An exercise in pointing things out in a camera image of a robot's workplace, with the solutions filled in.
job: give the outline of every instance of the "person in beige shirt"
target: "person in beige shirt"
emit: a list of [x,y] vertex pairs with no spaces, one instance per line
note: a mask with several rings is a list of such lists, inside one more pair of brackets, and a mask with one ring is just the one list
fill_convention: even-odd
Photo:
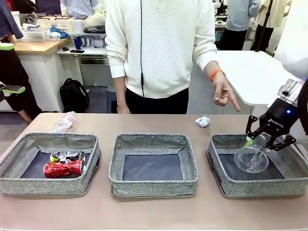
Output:
[[[270,37],[274,31],[274,28],[280,27],[282,20],[286,17],[289,12],[285,13],[285,8],[291,5],[292,0],[273,0],[273,5],[270,10],[269,20],[266,24],[264,37],[262,38],[260,51],[266,51],[269,47]],[[270,5],[270,0],[262,0],[262,5],[259,10],[258,18],[258,27],[256,31],[255,42],[251,47],[251,50],[254,51],[257,48],[257,44],[261,39],[262,27],[265,22],[266,13],[268,12]]]

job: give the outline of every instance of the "light blue shirt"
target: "light blue shirt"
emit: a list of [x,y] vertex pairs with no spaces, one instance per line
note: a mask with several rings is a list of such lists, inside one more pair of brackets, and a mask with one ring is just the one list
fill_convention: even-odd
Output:
[[226,28],[233,31],[247,30],[250,19],[258,15],[260,5],[261,0],[228,0]]
[[67,7],[69,16],[77,19],[85,19],[93,15],[93,7],[98,4],[98,0],[61,0],[61,4]]

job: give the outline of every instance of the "plastic bottle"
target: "plastic bottle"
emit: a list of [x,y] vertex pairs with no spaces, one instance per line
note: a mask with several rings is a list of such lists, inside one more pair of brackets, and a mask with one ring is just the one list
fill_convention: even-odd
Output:
[[76,112],[66,113],[54,126],[53,132],[66,132],[76,121]]

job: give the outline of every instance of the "bracelet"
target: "bracelet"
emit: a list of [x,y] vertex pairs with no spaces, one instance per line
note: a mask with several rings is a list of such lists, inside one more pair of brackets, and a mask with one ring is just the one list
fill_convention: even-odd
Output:
[[211,77],[210,77],[210,81],[213,82],[214,78],[215,78],[215,75],[218,73],[218,72],[222,72],[223,75],[225,76],[225,73],[221,70],[221,69],[217,69],[215,71],[213,71],[213,73],[211,74]]

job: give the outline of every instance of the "black backpack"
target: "black backpack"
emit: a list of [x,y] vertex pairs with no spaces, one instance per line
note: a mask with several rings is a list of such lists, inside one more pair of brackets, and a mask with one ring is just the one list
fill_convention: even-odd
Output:
[[89,107],[89,95],[77,80],[68,78],[60,88],[60,94],[64,105],[64,112],[84,113]]

